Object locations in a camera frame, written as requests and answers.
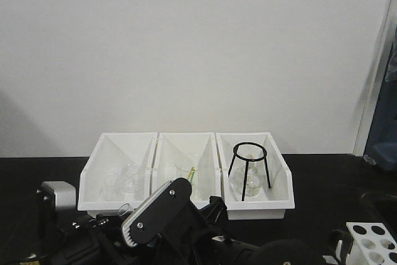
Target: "white wall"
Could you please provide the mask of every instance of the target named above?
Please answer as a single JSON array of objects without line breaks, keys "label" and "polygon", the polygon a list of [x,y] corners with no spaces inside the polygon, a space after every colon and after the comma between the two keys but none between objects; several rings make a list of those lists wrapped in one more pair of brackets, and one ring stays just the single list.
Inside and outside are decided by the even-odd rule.
[{"label": "white wall", "polygon": [[101,132],[270,131],[351,153],[388,0],[0,0],[0,156]]}]

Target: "rack hole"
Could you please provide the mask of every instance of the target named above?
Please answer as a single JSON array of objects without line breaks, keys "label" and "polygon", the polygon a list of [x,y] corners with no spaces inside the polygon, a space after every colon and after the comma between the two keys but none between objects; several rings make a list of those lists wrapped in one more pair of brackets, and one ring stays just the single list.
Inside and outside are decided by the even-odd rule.
[{"label": "rack hole", "polygon": [[365,235],[365,234],[367,234],[366,229],[365,229],[364,227],[359,226],[359,225],[354,225],[354,226],[353,226],[353,230],[354,230],[356,233],[360,234],[360,235]]},{"label": "rack hole", "polygon": [[382,239],[380,241],[380,244],[386,249],[395,249],[396,248],[395,244],[387,239]]},{"label": "rack hole", "polygon": [[384,229],[382,229],[381,227],[379,227],[379,226],[372,226],[371,227],[371,230],[375,233],[375,234],[378,234],[378,235],[384,235],[386,232],[384,231]]},{"label": "rack hole", "polygon": [[373,261],[377,264],[383,264],[383,262],[385,262],[385,259],[383,259],[383,257],[380,254],[375,253],[373,251],[370,253],[369,256],[370,256],[371,261]]},{"label": "rack hole", "polygon": [[389,258],[394,262],[397,263],[397,254],[396,253],[390,253]]},{"label": "rack hole", "polygon": [[361,240],[361,244],[364,245],[364,247],[368,248],[368,249],[374,249],[376,247],[374,242],[372,242],[372,241],[370,241],[368,239]]}]

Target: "black wire tripod stand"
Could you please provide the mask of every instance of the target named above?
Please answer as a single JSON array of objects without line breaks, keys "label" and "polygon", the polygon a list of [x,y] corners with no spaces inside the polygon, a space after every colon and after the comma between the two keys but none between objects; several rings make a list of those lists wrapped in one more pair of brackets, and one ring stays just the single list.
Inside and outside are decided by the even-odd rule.
[{"label": "black wire tripod stand", "polygon": [[[241,145],[252,145],[252,146],[259,147],[259,148],[262,150],[262,152],[263,152],[263,156],[261,156],[261,157],[259,157],[259,158],[245,158],[245,157],[243,157],[243,156],[241,156],[241,155],[238,154],[238,148],[239,148]],[[232,167],[233,167],[233,163],[234,163],[234,160],[236,159],[236,157],[238,157],[239,159],[241,159],[241,160],[243,160],[243,161],[246,162],[246,168],[245,168],[245,172],[244,172],[243,194],[241,195],[241,200],[242,200],[242,201],[244,201],[244,198],[245,198],[245,196],[246,196],[246,184],[247,184],[247,176],[248,176],[249,163],[255,163],[256,161],[264,161],[264,163],[265,163],[265,170],[266,170],[267,185],[268,185],[269,189],[272,187],[272,186],[270,185],[269,167],[267,166],[267,159],[266,159],[266,156],[267,156],[267,151],[266,151],[266,149],[265,149],[262,145],[257,144],[257,143],[253,143],[253,142],[241,142],[241,143],[236,144],[236,145],[233,147],[233,158],[231,159],[231,164],[230,164],[230,167],[229,167],[228,176],[230,177],[231,169],[232,169]]]}]

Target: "black table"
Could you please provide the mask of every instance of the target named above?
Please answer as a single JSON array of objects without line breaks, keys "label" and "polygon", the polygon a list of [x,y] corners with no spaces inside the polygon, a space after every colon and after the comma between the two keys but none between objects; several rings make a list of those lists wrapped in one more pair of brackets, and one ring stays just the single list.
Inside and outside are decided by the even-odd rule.
[{"label": "black table", "polygon": [[[295,209],[283,220],[230,221],[233,238],[263,245],[298,238],[319,254],[329,254],[327,237],[345,222],[376,222],[360,200],[366,192],[397,195],[397,175],[367,165],[351,155],[284,155],[291,169]],[[36,251],[35,191],[42,181],[66,181],[76,188],[87,162],[81,158],[0,159],[0,264]]]}]

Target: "white storage tray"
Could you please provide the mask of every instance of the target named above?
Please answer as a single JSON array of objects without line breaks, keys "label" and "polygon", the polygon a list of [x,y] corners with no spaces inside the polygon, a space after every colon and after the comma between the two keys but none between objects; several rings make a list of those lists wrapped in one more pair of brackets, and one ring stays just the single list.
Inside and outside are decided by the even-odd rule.
[{"label": "white storage tray", "polygon": [[214,133],[160,133],[152,173],[152,192],[168,180],[189,178],[189,172],[179,171],[178,164],[198,169],[190,197],[197,208],[206,206],[211,195],[221,196],[221,171]]},{"label": "white storage tray", "polygon": [[[92,216],[112,214],[123,204],[137,208],[150,192],[150,173],[158,133],[103,133],[80,175],[78,210]],[[137,164],[138,191],[120,194],[116,200],[104,196],[104,180],[109,174],[120,174],[126,164]]]},{"label": "white storage tray", "polygon": [[[285,209],[295,208],[292,188],[292,174],[285,163],[270,133],[216,133],[223,181],[223,198],[228,208],[230,220],[284,218]],[[241,142],[254,142],[262,145],[267,151],[269,168],[269,189],[265,182],[258,195],[246,196],[244,202],[233,190],[228,177],[228,170],[233,158],[233,147]],[[250,149],[250,154],[258,158],[262,156],[260,148]],[[244,166],[245,161],[234,160],[235,166]]]}]

